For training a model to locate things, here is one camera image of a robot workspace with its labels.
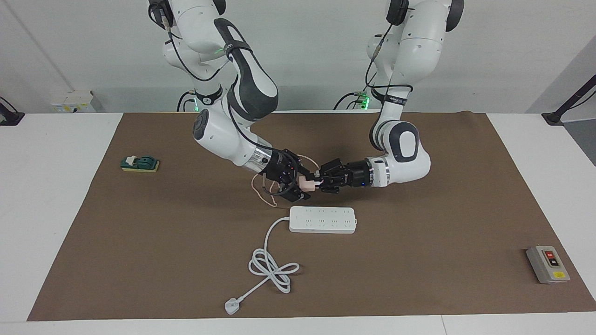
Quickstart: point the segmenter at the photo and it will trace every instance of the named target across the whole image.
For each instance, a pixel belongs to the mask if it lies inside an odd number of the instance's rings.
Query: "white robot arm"
[[[383,102],[370,141],[384,154],[346,165],[335,159],[315,173],[306,170],[291,151],[275,149],[250,131],[254,122],[276,109],[278,90],[240,31],[220,18],[225,0],[149,2],[155,23],[170,36],[163,47],[166,60],[192,77],[196,94],[206,106],[194,124],[195,140],[217,156],[279,182],[280,191],[274,195],[292,202],[309,198],[300,188],[299,173],[309,186],[314,184],[328,193],[337,193],[347,185],[384,187],[428,174],[430,158],[418,130],[400,117],[413,85],[436,67],[445,32],[459,22],[463,0],[389,1],[387,20],[393,25],[393,34],[387,31],[371,40],[378,44],[374,51],[369,46],[377,74],[372,85],[367,82]],[[238,76],[222,98],[222,88],[213,80],[218,71],[204,62],[224,55]]]
[[[323,183],[319,188],[325,192],[339,192],[339,187],[345,185],[385,187],[414,181],[430,170],[430,157],[418,129],[400,118],[414,85],[436,67],[445,32],[457,26],[464,1],[391,0],[388,5],[387,20],[393,25],[393,34],[388,30],[385,36],[377,35],[369,41],[368,55],[377,73],[372,85],[366,79],[373,96],[383,103],[371,128],[370,141],[384,154],[347,165],[336,159],[321,166],[318,173]]]
[[[278,182],[280,190],[273,195],[292,202],[309,198],[298,183],[299,173],[310,174],[299,157],[250,131],[277,108],[278,90],[240,31],[220,17],[225,1],[150,0],[149,9],[168,31],[170,41],[163,47],[167,62],[192,77],[205,105],[194,124],[194,139],[213,154]],[[222,56],[237,72],[225,97],[215,80],[217,71],[204,63]]]

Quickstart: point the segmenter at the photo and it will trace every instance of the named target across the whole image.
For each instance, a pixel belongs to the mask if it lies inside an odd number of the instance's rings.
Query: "brown mat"
[[[254,131],[318,162],[349,162],[377,154],[368,143],[376,117],[273,114]],[[194,119],[124,115],[29,321],[228,317],[224,302],[261,280],[247,262],[288,210],[260,202],[251,173],[196,144]],[[429,176],[314,194],[302,205],[352,206],[356,233],[293,234],[281,223],[270,251],[278,263],[301,264],[292,291],[267,283],[235,317],[596,310],[485,115],[404,119],[432,157]],[[160,170],[122,172],[131,154],[159,158]],[[557,248],[571,282],[538,284],[524,253],[537,244]]]

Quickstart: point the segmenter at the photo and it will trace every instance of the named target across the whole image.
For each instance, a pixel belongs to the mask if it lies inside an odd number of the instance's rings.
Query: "white plug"
[[[226,301],[225,303],[225,311],[228,315],[232,315],[240,309],[240,302],[236,298],[230,298],[230,300]]]

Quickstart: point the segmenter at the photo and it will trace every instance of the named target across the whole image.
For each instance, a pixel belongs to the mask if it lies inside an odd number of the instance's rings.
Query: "white power strip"
[[[303,207],[290,208],[291,232],[315,232],[323,234],[353,234],[356,216],[349,207]]]

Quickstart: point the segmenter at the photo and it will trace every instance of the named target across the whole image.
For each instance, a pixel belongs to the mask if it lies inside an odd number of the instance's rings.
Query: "white cable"
[[[317,168],[317,169],[320,169],[320,168],[321,168],[321,167],[319,166],[319,164],[317,164],[317,163],[316,163],[314,160],[312,160],[312,158],[310,158],[310,157],[306,157],[306,156],[303,156],[303,155],[296,155],[296,156],[298,156],[298,157],[302,157],[302,158],[306,158],[306,159],[310,160],[310,161],[311,161],[311,162],[312,162],[312,163],[313,163],[313,164],[316,166],[316,168]]]
[[[259,196],[259,198],[260,198],[261,200],[263,200],[263,202],[264,202],[264,203],[268,204],[268,205],[269,205],[269,206],[271,206],[271,207],[277,207],[277,202],[275,202],[275,198],[274,198],[273,196],[271,196],[271,201],[273,201],[273,203],[270,203],[270,202],[268,202],[267,200],[265,200],[265,199],[264,199],[264,198],[263,198],[263,197],[260,195],[260,192],[259,192],[259,191],[258,191],[258,190],[257,190],[257,189],[254,187],[254,179],[255,179],[255,178],[257,178],[257,176],[258,176],[258,175],[259,175],[259,174],[257,173],[257,174],[255,174],[255,175],[253,176],[253,179],[250,181],[250,187],[251,187],[251,188],[253,189],[253,191],[254,191],[254,192],[257,194],[257,196]],[[273,185],[274,185],[274,184],[277,184],[277,185],[278,185],[278,187],[279,187],[279,185],[280,185],[280,184],[279,184],[279,183],[277,183],[277,182],[273,182],[273,183],[271,184],[271,186],[269,187],[269,192],[270,192],[270,193],[271,193],[271,190],[273,189]]]
[[[297,155],[297,156],[298,156],[298,157],[302,157],[302,158],[306,158],[306,159],[310,160],[310,161],[311,161],[311,162],[312,162],[312,163],[313,163],[313,164],[316,166],[316,168],[317,168],[317,169],[320,169],[320,167],[319,167],[319,164],[317,164],[317,163],[316,163],[316,162],[315,162],[315,161],[314,161],[312,158],[310,158],[310,157],[307,157],[307,156],[303,156],[303,155]],[[257,178],[257,176],[258,176],[258,175],[259,175],[258,173],[257,173],[257,174],[255,174],[255,175],[253,176],[253,179],[251,179],[251,180],[250,180],[250,188],[252,188],[252,189],[253,189],[253,191],[254,191],[254,192],[257,194],[257,196],[259,196],[259,198],[260,198],[260,199],[261,199],[261,200],[262,200],[264,203],[268,204],[269,206],[271,206],[271,207],[273,207],[273,208],[276,208],[276,207],[277,207],[277,202],[275,201],[275,197],[274,197],[274,196],[271,196],[271,201],[272,201],[273,203],[270,203],[270,202],[268,202],[267,200],[265,200],[265,199],[264,199],[264,198],[261,196],[260,192],[259,192],[259,191],[258,191],[258,190],[257,190],[257,189],[254,187],[254,180],[255,180],[255,178]],[[278,186],[278,187],[280,186],[280,184],[279,184],[278,182],[274,182],[273,184],[271,184],[271,186],[269,187],[269,192],[270,192],[270,193],[271,193],[271,190],[273,189],[273,185],[274,185],[274,184],[277,184],[277,186]]]
[[[263,248],[258,248],[253,251],[253,257],[249,261],[249,271],[254,275],[263,276],[265,279],[259,284],[256,284],[252,289],[248,290],[248,292],[244,293],[241,297],[228,300],[225,303],[225,310],[228,314],[232,315],[236,313],[240,309],[240,303],[249,296],[250,293],[253,293],[269,280],[271,280],[282,293],[290,292],[290,277],[288,275],[298,271],[300,265],[298,263],[288,263],[283,266],[278,266],[275,259],[273,259],[273,256],[267,251],[267,242],[269,241],[269,235],[273,228],[275,228],[278,223],[289,220],[290,218],[288,216],[277,219],[277,221],[269,227],[267,235],[265,235],[265,244],[263,245]]]

